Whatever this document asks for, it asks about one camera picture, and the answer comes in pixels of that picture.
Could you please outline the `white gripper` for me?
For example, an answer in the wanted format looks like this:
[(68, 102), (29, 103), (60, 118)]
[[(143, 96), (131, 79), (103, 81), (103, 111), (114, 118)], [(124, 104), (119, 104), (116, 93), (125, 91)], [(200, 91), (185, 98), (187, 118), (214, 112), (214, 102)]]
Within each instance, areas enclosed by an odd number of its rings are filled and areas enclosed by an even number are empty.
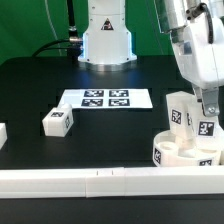
[(183, 78), (191, 82), (206, 117), (220, 113), (219, 86), (224, 85), (224, 24), (208, 6), (186, 10), (182, 40), (172, 47)]

